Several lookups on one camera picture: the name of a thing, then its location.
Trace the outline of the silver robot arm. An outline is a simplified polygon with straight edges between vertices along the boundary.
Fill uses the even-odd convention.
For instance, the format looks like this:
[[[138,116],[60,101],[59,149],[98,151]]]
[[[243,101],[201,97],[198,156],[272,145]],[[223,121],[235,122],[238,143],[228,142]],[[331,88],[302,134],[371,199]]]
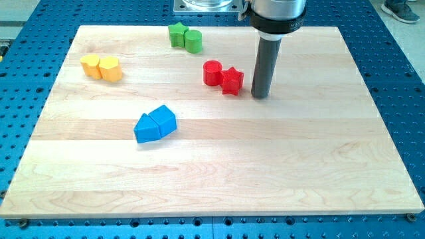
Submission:
[[[278,42],[303,25],[306,13],[306,0],[247,0],[238,13],[238,20],[248,17],[261,40]]]

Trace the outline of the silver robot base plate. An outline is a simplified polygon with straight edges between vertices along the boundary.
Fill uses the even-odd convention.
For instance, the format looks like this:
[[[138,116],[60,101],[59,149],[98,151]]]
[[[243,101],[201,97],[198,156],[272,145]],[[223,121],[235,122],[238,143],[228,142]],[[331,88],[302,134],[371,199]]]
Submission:
[[[174,0],[174,13],[235,12],[243,8],[243,0]]]

